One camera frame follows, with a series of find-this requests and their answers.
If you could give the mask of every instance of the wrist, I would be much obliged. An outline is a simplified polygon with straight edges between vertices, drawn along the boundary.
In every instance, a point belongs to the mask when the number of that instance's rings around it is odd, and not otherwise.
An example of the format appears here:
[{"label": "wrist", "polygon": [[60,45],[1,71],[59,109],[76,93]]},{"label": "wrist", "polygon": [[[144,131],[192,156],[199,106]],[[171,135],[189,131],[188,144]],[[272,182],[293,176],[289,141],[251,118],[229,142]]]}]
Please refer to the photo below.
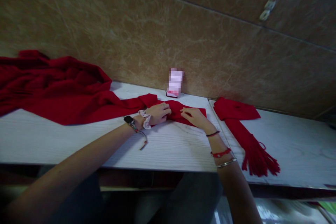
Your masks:
[{"label": "wrist", "polygon": [[217,131],[216,127],[213,124],[204,127],[203,130],[206,135],[213,134]]},{"label": "wrist", "polygon": [[138,130],[142,130],[144,128],[144,122],[146,118],[142,117],[141,115],[136,115],[135,117],[133,117],[133,120]]}]

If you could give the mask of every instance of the phone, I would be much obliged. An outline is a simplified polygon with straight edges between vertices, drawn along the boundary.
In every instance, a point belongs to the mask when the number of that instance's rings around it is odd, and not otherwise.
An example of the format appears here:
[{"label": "phone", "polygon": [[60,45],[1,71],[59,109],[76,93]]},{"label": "phone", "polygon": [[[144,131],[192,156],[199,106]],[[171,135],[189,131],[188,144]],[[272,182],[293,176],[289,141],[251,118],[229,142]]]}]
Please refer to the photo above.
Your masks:
[{"label": "phone", "polygon": [[169,69],[169,82],[167,86],[166,96],[179,98],[182,95],[182,81],[183,81],[184,71],[181,68],[170,68]]}]

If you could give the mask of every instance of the watch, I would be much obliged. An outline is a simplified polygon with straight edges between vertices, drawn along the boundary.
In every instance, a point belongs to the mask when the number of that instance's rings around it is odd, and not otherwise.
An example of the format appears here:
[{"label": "watch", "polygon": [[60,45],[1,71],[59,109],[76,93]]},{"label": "watch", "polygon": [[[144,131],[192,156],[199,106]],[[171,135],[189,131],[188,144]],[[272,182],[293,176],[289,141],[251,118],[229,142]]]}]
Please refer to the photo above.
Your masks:
[{"label": "watch", "polygon": [[134,131],[136,132],[136,133],[138,133],[138,129],[137,129],[137,127],[136,127],[136,125],[135,125],[135,121],[134,121],[134,119],[131,117],[131,116],[125,116],[124,117],[124,121],[129,125],[129,126],[131,126],[133,129],[134,129]]}]

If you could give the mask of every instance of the red bracelet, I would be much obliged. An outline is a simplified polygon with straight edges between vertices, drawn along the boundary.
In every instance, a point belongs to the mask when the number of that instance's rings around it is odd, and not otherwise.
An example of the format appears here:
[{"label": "red bracelet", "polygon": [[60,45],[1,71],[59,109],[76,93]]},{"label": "red bracelet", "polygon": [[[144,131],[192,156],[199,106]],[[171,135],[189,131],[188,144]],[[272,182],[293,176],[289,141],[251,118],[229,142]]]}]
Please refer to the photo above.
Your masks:
[{"label": "red bracelet", "polygon": [[224,151],[224,152],[218,152],[218,153],[215,153],[215,154],[213,154],[212,152],[211,152],[211,156],[213,156],[214,158],[221,158],[222,156],[224,156],[224,155],[226,155],[226,154],[229,154],[231,152],[231,149],[230,148],[228,148],[226,151]]}]

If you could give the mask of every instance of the leg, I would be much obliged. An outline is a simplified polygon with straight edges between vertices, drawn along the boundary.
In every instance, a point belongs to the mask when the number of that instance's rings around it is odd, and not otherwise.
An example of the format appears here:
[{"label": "leg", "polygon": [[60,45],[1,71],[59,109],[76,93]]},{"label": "leg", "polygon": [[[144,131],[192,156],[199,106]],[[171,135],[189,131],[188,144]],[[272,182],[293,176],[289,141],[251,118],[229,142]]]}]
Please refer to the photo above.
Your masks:
[{"label": "leg", "polygon": [[210,223],[222,193],[217,173],[185,173],[150,223]]},{"label": "leg", "polygon": [[[42,167],[39,176],[51,168],[52,166]],[[93,173],[65,199],[48,223],[97,223],[103,207],[98,176]]]}]

